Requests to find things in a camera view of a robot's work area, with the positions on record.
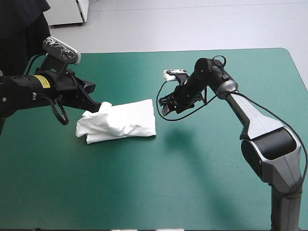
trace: green table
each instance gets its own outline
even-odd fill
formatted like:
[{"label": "green table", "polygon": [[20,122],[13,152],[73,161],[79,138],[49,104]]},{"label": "green table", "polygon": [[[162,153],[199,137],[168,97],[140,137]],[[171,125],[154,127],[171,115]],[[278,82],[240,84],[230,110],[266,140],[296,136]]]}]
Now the green table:
[{"label": "green table", "polygon": [[[198,58],[218,54],[227,57],[239,90],[292,124],[308,145],[308,94],[284,49],[93,53],[71,68],[96,83],[94,100],[116,105],[154,101],[164,69],[191,73]],[[66,127],[50,107],[7,119],[0,138],[0,228],[270,228],[270,187],[244,160],[242,125],[225,101],[179,122],[155,112],[156,137],[91,145],[75,137],[83,111],[67,113]],[[307,217],[306,182],[302,229]]]}]

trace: black cable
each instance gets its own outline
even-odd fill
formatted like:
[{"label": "black cable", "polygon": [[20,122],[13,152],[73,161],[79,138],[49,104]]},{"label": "black cable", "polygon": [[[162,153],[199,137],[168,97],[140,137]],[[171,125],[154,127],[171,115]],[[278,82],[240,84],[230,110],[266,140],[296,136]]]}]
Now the black cable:
[{"label": "black cable", "polygon": [[165,81],[165,82],[162,84],[162,86],[160,87],[160,89],[159,89],[159,91],[158,91],[158,93],[157,93],[157,96],[156,96],[156,109],[157,109],[157,112],[158,112],[159,116],[162,117],[162,118],[163,118],[164,120],[166,120],[166,121],[179,121],[179,120],[181,120],[181,119],[184,119],[184,118],[190,116],[191,114],[195,113],[196,111],[199,111],[199,110],[200,110],[201,108],[203,108],[204,106],[207,106],[211,101],[213,101],[213,100],[217,97],[217,95],[215,95],[215,96],[212,97],[209,101],[207,101],[205,104],[203,104],[202,106],[200,106],[200,107],[197,108],[196,110],[194,110],[194,111],[188,113],[187,115],[185,115],[185,116],[183,116],[183,117],[180,117],[180,118],[177,118],[177,119],[167,119],[167,118],[165,118],[165,117],[160,113],[159,108],[158,108],[158,96],[159,96],[160,92],[162,91],[163,86],[164,86],[167,82],[168,82],[168,81]]},{"label": "black cable", "polygon": [[41,57],[41,56],[43,56],[43,55],[46,55],[46,53],[37,54],[37,55],[34,55],[34,56],[31,57],[31,59],[30,59],[31,61],[30,61],[30,64],[28,64],[28,68],[27,68],[27,71],[25,72],[25,75],[28,75],[28,74],[29,74],[30,69],[31,69],[32,64],[34,63],[34,61],[35,61],[37,58],[39,58],[39,57]]},{"label": "black cable", "polygon": [[60,101],[61,101],[61,96],[59,96],[55,101],[56,103],[58,104],[59,108],[60,108],[60,111],[61,111],[61,114],[62,116],[59,114],[57,108],[55,107],[55,104],[54,102],[52,101],[52,99],[50,97],[48,97],[47,95],[45,94],[37,94],[37,98],[44,98],[44,99],[47,99],[51,105],[51,109],[52,109],[52,112],[54,114],[54,116],[57,118],[57,120],[63,124],[63,125],[67,125],[68,124],[68,117],[66,115],[66,112],[63,108],[63,106],[61,105]]}]

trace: white floor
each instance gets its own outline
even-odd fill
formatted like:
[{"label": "white floor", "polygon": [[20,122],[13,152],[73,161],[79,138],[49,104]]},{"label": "white floor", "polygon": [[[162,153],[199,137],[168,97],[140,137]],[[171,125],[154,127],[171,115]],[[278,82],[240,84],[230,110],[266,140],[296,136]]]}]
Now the white floor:
[{"label": "white floor", "polygon": [[308,88],[308,0],[90,0],[51,35],[81,53],[282,47]]}]

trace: white cloth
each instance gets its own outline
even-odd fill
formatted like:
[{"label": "white cloth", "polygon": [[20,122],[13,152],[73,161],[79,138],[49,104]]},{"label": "white cloth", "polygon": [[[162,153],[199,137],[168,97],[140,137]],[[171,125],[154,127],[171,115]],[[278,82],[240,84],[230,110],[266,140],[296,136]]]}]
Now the white cloth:
[{"label": "white cloth", "polygon": [[86,111],[77,121],[76,136],[87,134],[87,144],[130,136],[154,136],[152,100],[112,106],[103,102],[99,111]]}]

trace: black jacket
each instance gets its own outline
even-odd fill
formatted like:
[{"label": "black jacket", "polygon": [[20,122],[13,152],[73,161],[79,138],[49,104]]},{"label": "black jacket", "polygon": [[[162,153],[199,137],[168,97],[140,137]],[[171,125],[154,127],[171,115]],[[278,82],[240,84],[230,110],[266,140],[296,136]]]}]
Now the black jacket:
[{"label": "black jacket", "polygon": [[49,9],[46,0],[0,0],[0,39],[26,29]]}]

